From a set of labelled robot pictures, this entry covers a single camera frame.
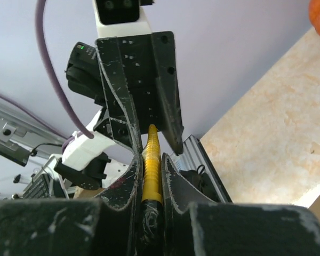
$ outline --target black plastic part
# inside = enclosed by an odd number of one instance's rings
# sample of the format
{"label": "black plastic part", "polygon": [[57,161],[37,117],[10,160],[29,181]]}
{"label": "black plastic part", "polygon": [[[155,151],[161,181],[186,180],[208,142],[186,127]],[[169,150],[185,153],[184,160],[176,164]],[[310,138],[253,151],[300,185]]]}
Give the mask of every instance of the black plastic part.
{"label": "black plastic part", "polygon": [[141,5],[153,5],[154,0],[140,0]]}
{"label": "black plastic part", "polygon": [[76,93],[95,100],[104,106],[105,97],[97,62],[96,49],[90,45],[78,42],[70,55],[66,79],[69,88]]}
{"label": "black plastic part", "polygon": [[28,162],[28,158],[30,157],[30,151],[20,147],[18,144],[12,144],[15,145],[16,150],[12,150],[9,147],[0,144],[0,155],[25,167]]}
{"label": "black plastic part", "polygon": [[145,200],[141,203],[138,255],[163,255],[164,221],[164,208],[160,202]]}
{"label": "black plastic part", "polygon": [[[135,153],[150,124],[183,153],[175,43],[172,32],[96,41],[112,138]],[[96,131],[103,130],[99,123]]]}
{"label": "black plastic part", "polygon": [[195,254],[177,255],[320,255],[320,225],[304,207],[192,204],[190,223]]}
{"label": "black plastic part", "polygon": [[91,160],[91,162],[82,171],[82,173],[86,176],[97,179],[98,182],[101,182],[102,179],[105,179],[107,177],[107,175],[104,174],[104,170],[106,168],[107,163],[110,162],[111,159],[109,159],[108,155],[102,153],[100,156]]}
{"label": "black plastic part", "polygon": [[98,199],[0,201],[0,255],[107,255],[92,252],[101,248],[104,210]]}
{"label": "black plastic part", "polygon": [[62,164],[62,158],[58,159],[54,170],[58,172],[64,179],[71,181],[73,184],[87,190],[96,190],[102,186],[102,182],[92,178],[82,172],[76,171]]}
{"label": "black plastic part", "polygon": [[135,256],[143,185],[143,158],[134,156],[128,170],[96,197],[104,204],[92,255]]}
{"label": "black plastic part", "polygon": [[135,22],[140,18],[139,0],[96,0],[96,5],[104,25]]}
{"label": "black plastic part", "polygon": [[166,153],[163,154],[161,168],[165,218],[164,253],[168,256],[195,255],[189,204],[213,201],[199,192],[177,171]]}
{"label": "black plastic part", "polygon": [[19,183],[20,178],[21,178],[21,174],[18,174],[17,176],[15,176],[14,179],[13,179],[13,183],[14,183],[14,184]]}
{"label": "black plastic part", "polygon": [[217,203],[221,202],[210,177],[206,173],[199,174],[196,170],[190,170],[180,171],[180,174],[209,199]]}

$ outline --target white wall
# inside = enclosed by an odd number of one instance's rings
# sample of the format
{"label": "white wall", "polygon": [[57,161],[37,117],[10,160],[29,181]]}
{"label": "white wall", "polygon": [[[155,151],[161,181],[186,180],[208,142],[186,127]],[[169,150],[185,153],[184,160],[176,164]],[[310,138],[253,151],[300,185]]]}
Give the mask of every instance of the white wall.
{"label": "white wall", "polygon": [[[158,0],[146,8],[153,31],[171,30],[185,134],[202,136],[310,27],[309,0]],[[40,61],[34,32],[36,0],[0,0],[0,92],[70,135]],[[56,73],[80,119],[98,110],[67,88],[64,69],[77,41],[94,44],[91,0],[48,0],[45,35]],[[115,148],[112,157],[128,162]],[[18,172],[15,166],[3,171]]]}

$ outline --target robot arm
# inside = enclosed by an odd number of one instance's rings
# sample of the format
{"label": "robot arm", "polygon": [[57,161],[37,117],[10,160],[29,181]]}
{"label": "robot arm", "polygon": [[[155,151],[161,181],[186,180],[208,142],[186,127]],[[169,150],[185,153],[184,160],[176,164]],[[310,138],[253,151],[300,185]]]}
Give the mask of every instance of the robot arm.
{"label": "robot arm", "polygon": [[95,47],[75,45],[67,78],[73,91],[93,98],[102,110],[87,126],[94,139],[76,137],[62,163],[80,171],[116,143],[140,153],[141,134],[150,124],[181,154],[183,126],[173,34],[151,33],[139,1],[93,0],[93,7],[99,39]]}

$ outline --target yellow tool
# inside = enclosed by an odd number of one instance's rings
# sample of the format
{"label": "yellow tool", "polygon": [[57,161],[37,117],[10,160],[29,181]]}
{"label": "yellow tool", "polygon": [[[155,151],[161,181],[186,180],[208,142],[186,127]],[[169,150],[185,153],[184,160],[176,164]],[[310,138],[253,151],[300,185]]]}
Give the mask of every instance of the yellow tool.
{"label": "yellow tool", "polygon": [[158,130],[154,124],[148,129],[148,141],[142,152],[145,162],[142,201],[156,200],[162,204],[161,196],[161,155]]}

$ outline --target marble countertop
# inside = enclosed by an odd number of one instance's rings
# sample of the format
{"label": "marble countertop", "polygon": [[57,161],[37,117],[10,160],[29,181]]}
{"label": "marble countertop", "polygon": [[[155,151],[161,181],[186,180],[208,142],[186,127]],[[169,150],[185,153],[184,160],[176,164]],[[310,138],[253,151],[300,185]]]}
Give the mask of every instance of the marble countertop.
{"label": "marble countertop", "polygon": [[320,190],[320,37],[313,28],[201,142],[235,203],[313,202]]}

